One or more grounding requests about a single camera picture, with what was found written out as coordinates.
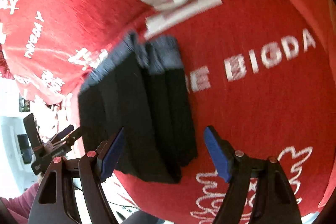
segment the folded garment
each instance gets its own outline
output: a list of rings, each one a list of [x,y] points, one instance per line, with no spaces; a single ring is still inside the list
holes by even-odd
[[[78,97],[85,150],[123,126],[126,146],[117,170],[144,181],[178,183],[197,156],[184,69],[176,40],[144,45],[128,34],[92,71]]]

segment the person's arm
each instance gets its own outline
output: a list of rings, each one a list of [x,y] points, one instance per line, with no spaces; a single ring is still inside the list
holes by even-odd
[[[39,184],[35,183],[18,198],[8,200],[1,198],[1,200],[8,210],[28,219],[38,188]]]

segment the wire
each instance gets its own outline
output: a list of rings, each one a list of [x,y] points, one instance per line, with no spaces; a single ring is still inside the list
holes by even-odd
[[[83,192],[83,190],[81,188],[78,188],[76,185],[73,185],[76,189],[75,190],[80,190]],[[139,209],[137,207],[133,207],[133,206],[126,206],[126,205],[120,205],[120,204],[116,204],[116,203],[113,203],[113,202],[110,202],[110,201],[107,201],[108,203],[111,203],[113,205],[117,205],[117,206],[120,206],[122,208],[134,208],[134,209]]]

